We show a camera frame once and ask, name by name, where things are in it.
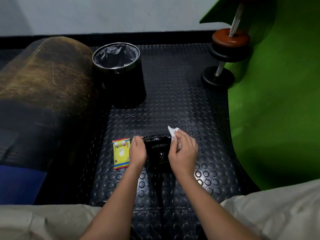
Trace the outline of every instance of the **person's right arm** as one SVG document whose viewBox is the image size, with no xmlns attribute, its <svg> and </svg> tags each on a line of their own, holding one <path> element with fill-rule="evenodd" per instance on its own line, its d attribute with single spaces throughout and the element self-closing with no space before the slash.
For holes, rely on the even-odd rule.
<svg viewBox="0 0 320 240">
<path fill-rule="evenodd" d="M 198 145 L 194 138 L 182 130 L 175 132 L 169 161 L 178 182 L 186 192 L 208 240 L 258 240 L 247 227 L 238 222 L 216 202 L 194 177 Z M 177 152 L 178 140 L 181 150 Z"/>
</svg>

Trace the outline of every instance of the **silver metal bar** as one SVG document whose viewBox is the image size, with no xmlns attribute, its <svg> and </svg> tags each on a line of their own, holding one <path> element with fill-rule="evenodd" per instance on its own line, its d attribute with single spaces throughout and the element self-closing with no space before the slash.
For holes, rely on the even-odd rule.
<svg viewBox="0 0 320 240">
<path fill-rule="evenodd" d="M 238 6 L 238 9 L 237 9 L 237 12 L 235 13 L 234 20 L 233 20 L 231 28 L 230 28 L 229 37 L 234 36 L 234 34 L 236 33 L 244 9 L 245 9 L 245 4 L 240 3 Z"/>
<path fill-rule="evenodd" d="M 218 69 L 217 69 L 217 71 L 215 72 L 214 75 L 215 75 L 215 76 L 220 76 L 220 74 L 221 74 L 221 72 L 222 72 L 222 70 L 223 70 L 223 68 L 224 68 L 225 65 L 226 65 L 225 62 L 220 61 L 219 66 L 218 66 Z"/>
</svg>

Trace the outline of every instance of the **dumbbell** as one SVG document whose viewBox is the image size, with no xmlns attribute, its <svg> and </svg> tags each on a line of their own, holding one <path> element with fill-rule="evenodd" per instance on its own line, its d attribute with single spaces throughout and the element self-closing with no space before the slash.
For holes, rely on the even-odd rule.
<svg viewBox="0 0 320 240">
<path fill-rule="evenodd" d="M 250 36 L 243 31 L 237 30 L 245 3 L 257 0 L 238 0 L 239 6 L 235 13 L 231 28 L 220 29 L 212 35 L 212 43 L 209 53 L 220 61 L 218 66 L 207 67 L 202 72 L 202 80 L 207 85 L 223 86 L 229 88 L 235 80 L 232 72 L 224 68 L 227 62 L 240 62 L 250 54 L 248 46 Z"/>
</svg>

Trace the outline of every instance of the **person's left arm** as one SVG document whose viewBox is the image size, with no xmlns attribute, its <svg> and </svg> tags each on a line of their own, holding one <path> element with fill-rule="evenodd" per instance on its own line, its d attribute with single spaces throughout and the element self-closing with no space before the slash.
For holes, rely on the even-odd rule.
<svg viewBox="0 0 320 240">
<path fill-rule="evenodd" d="M 142 137 L 135 136 L 130 145 L 130 163 L 126 172 L 80 240 L 128 240 L 130 238 L 138 179 L 146 158 L 147 152 Z"/>
</svg>

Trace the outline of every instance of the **green plastic surface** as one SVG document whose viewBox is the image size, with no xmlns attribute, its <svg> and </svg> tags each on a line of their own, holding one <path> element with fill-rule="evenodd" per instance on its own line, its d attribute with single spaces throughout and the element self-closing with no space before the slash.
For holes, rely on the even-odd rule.
<svg viewBox="0 0 320 240">
<path fill-rule="evenodd" d="M 234 0 L 220 0 L 200 22 L 232 23 Z M 246 5 L 239 29 L 252 56 L 227 64 L 234 150 L 262 189 L 320 178 L 320 0 Z"/>
</svg>

